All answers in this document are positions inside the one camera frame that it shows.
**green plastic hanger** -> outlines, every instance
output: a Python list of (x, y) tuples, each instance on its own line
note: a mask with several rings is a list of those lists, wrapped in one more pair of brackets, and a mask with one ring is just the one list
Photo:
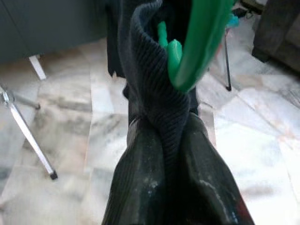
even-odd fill
[(165, 22), (158, 25), (158, 42), (168, 52), (174, 88), (187, 92), (203, 76), (222, 39), (232, 5), (232, 0), (193, 0), (183, 51), (179, 41), (168, 43)]

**marble floor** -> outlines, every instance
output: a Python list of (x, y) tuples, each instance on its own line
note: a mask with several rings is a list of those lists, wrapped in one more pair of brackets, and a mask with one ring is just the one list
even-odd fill
[[(257, 225), (300, 225), (300, 76), (251, 56), (254, 17), (227, 40), (197, 85), (200, 117)], [(51, 181), (12, 116), (0, 107), (0, 225), (100, 224), (126, 148), (125, 80), (107, 72), (106, 40), (43, 55), (47, 79), (27, 60), (0, 66), (0, 82), (38, 101), (20, 105), (59, 179)]]

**rubber foot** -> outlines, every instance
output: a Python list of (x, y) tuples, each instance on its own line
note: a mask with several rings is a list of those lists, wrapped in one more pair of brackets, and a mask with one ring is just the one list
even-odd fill
[(50, 174), (52, 180), (56, 180), (58, 178), (56, 171)]

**tripod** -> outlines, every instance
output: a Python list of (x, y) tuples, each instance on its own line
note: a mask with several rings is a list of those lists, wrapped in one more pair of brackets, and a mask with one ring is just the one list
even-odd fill
[(11, 91), (9, 91), (7, 88), (3, 87), (0, 84), (0, 104), (4, 104), (12, 113), (15, 121), (17, 122), (19, 128), (21, 129), (21, 131), (23, 132), (24, 136), (26, 137), (26, 139), (28, 140), (28, 142), (31, 144), (32, 148), (34, 149), (34, 151), (36, 152), (38, 158), (41, 160), (42, 164), (44, 165), (44, 167), (46, 168), (48, 174), (50, 175), (52, 180), (57, 179), (57, 173), (56, 171), (52, 168), (52, 166), (50, 165), (47, 157), (44, 155), (44, 153), (42, 152), (42, 150), (40, 149), (37, 141), (35, 140), (35, 138), (33, 137), (25, 119), (23, 118), (23, 116), (20, 113), (20, 110), (18, 109), (18, 107), (15, 104), (15, 100), (24, 104), (24, 105), (28, 105), (31, 106), (35, 109), (40, 109), (41, 106), (38, 103), (32, 102), (30, 100), (27, 100), (19, 95), (13, 94)]

